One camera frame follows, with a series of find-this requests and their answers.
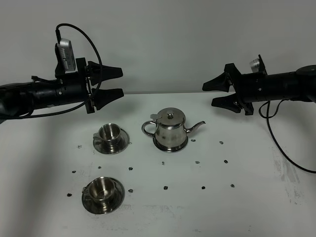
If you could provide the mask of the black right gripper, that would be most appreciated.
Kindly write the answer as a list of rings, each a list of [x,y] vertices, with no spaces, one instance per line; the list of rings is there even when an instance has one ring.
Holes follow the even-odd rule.
[[[267,75],[261,55],[258,55],[257,58],[260,59],[259,72],[242,74],[235,64],[229,63],[225,65],[224,72],[221,75],[203,84],[203,91],[229,92],[230,86],[235,89],[234,94],[214,98],[211,103],[213,107],[230,110],[234,113],[240,113],[241,110],[244,110],[247,116],[253,114],[252,103],[259,91],[258,80]]]

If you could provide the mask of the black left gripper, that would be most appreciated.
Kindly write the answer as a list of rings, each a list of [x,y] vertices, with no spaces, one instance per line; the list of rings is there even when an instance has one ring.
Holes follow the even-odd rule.
[[[88,61],[87,75],[86,75],[86,61],[85,58],[77,58],[77,72],[66,73],[61,59],[55,69],[55,78],[57,82],[56,96],[54,105],[67,105],[72,103],[84,102],[91,95],[91,88],[87,81],[87,76],[90,83],[99,83],[99,81],[106,81],[110,79],[117,79],[123,77],[122,68],[102,66],[100,72],[100,65],[92,61]],[[107,104],[123,97],[123,90],[121,88],[115,89],[99,89],[93,97],[93,103],[96,110],[101,110]]]

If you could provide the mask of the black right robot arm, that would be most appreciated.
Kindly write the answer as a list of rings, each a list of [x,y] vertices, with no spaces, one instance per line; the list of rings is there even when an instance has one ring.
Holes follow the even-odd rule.
[[[316,66],[301,67],[294,72],[268,75],[265,64],[259,55],[250,62],[252,73],[242,74],[233,63],[225,65],[224,72],[203,84],[203,91],[229,92],[232,86],[235,93],[212,100],[213,107],[235,113],[245,111],[250,116],[254,112],[253,102],[291,100],[316,101]]]

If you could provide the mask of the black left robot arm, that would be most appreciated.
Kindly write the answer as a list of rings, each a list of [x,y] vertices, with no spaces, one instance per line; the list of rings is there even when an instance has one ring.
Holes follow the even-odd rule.
[[[97,89],[100,82],[123,76],[121,68],[99,65],[85,58],[77,58],[78,70],[65,73],[56,67],[56,79],[45,80],[33,76],[28,83],[12,83],[0,88],[0,118],[30,117],[35,110],[85,103],[91,114],[124,96],[121,88]]]

